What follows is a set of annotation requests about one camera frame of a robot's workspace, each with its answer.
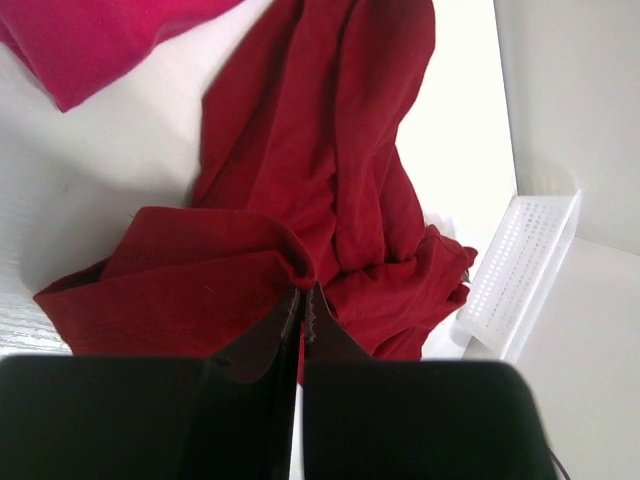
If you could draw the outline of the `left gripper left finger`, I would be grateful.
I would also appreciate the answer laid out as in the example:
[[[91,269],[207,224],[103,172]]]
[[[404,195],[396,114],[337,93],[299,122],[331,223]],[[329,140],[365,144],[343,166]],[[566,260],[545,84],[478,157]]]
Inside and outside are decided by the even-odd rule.
[[[5,479],[285,479],[300,332],[291,291],[204,358],[14,355]]]

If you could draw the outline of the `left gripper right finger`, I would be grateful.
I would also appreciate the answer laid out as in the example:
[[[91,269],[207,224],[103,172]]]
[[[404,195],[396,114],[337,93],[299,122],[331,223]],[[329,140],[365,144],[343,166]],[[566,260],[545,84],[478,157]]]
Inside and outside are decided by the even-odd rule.
[[[308,479],[553,479],[533,395],[497,361],[384,361],[307,293],[302,404]]]

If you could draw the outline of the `dark red t shirt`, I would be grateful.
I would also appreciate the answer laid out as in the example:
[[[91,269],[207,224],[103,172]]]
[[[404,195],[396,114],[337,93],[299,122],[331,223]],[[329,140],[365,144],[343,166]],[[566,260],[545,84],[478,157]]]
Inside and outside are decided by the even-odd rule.
[[[425,223],[396,147],[435,48],[429,1],[276,1],[203,100],[186,208],[35,296],[77,355],[205,358],[320,285],[368,354],[417,360],[476,251]]]

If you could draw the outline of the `magenta red t shirt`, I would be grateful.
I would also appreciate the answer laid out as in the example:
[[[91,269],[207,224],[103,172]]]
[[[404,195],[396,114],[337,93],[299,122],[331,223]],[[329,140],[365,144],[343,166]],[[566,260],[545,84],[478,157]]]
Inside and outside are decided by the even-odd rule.
[[[1,42],[66,112],[236,1],[3,1]]]

